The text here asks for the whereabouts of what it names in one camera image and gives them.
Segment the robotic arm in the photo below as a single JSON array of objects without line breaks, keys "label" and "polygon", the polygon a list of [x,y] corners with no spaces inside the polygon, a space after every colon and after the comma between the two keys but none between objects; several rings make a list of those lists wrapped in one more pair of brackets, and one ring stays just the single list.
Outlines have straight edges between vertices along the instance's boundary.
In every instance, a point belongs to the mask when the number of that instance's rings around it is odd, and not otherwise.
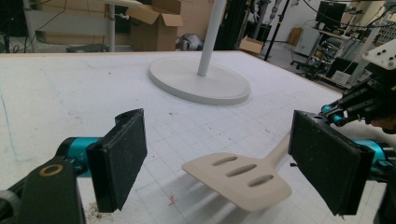
[{"label": "robotic arm", "polygon": [[55,156],[0,190],[0,223],[86,223],[78,176],[91,176],[98,211],[122,209],[147,156],[143,109],[116,116],[104,137],[71,137]]},{"label": "robotic arm", "polygon": [[396,223],[395,150],[374,140],[348,139],[331,127],[396,115],[396,40],[363,58],[370,62],[370,77],[318,114],[294,112],[289,154],[334,215],[356,215],[367,180],[388,183],[375,223]]}]

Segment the slotted spatula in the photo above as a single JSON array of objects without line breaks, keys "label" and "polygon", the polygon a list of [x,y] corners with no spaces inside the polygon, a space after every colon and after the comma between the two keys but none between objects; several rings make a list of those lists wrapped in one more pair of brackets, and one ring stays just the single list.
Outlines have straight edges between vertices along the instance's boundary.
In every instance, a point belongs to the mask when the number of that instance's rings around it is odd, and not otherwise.
[{"label": "slotted spatula", "polygon": [[291,195],[289,184],[276,172],[289,140],[288,133],[263,159],[220,152],[186,162],[182,168],[238,207],[260,211]]}]

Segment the grid pattern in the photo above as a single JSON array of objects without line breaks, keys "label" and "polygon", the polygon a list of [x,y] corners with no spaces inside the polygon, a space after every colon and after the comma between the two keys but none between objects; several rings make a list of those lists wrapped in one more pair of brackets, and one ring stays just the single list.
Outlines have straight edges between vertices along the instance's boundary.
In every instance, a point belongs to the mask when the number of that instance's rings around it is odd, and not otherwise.
[{"label": "grid pattern", "polygon": [[[372,223],[384,185],[368,182],[359,213],[334,217],[290,156],[278,166],[293,193],[248,213],[181,170],[184,162],[219,151],[264,157],[290,129],[294,109],[316,112],[340,95],[241,52],[214,53],[250,83],[240,105],[188,102],[148,78],[161,57],[199,59],[196,52],[5,57],[0,60],[0,188],[51,158],[69,136],[103,136],[119,113],[144,108],[148,156],[121,212],[89,223]],[[351,125],[353,137],[380,131]],[[94,203],[89,179],[78,181],[84,208]]]}]

